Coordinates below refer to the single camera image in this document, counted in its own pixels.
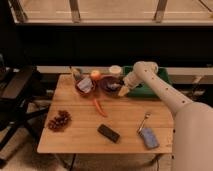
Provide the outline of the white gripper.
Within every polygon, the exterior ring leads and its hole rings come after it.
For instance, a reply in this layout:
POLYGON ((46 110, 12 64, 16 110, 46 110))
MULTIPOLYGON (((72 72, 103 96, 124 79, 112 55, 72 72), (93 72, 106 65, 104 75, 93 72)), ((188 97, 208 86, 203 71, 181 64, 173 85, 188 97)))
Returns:
POLYGON ((142 79, 135 72, 131 71, 123 78, 123 81, 125 86, 121 87, 118 93, 119 97, 125 96, 130 92, 130 89, 137 87, 142 82, 142 79))

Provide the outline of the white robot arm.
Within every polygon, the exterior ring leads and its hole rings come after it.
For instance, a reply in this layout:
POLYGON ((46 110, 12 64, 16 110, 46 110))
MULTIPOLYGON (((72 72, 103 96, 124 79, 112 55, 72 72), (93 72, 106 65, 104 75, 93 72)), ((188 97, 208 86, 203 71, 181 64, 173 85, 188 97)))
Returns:
POLYGON ((162 80, 155 62, 138 61, 122 89, 145 83, 174 117, 171 171, 213 171, 213 107, 195 102, 162 80))

